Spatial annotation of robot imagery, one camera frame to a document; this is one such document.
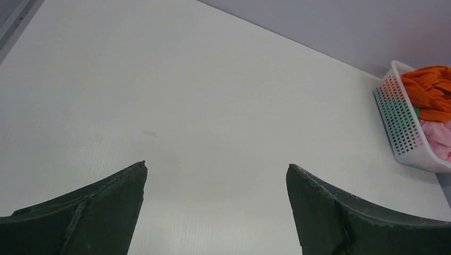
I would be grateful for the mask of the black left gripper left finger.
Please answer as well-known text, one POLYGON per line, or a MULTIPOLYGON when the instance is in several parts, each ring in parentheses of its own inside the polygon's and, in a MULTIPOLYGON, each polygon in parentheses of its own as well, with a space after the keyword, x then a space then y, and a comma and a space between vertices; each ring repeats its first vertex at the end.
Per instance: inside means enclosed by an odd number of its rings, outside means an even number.
POLYGON ((1 218, 1 254, 127 254, 144 200, 143 161, 1 218))

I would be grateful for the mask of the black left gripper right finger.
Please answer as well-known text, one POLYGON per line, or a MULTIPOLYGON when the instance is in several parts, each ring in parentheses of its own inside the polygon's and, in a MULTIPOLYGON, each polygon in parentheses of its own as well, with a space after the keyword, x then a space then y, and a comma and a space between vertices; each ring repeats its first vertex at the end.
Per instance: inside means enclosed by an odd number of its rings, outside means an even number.
POLYGON ((450 222, 376 205, 295 164, 286 185, 303 254, 450 254, 450 222))

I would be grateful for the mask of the orange t shirt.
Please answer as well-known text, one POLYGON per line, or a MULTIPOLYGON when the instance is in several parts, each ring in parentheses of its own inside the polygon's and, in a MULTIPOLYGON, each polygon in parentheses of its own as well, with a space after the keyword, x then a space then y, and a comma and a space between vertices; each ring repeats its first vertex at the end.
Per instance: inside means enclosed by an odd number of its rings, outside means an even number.
POLYGON ((420 119, 450 121, 450 67, 424 67, 403 74, 401 80, 411 104, 419 110, 420 119))

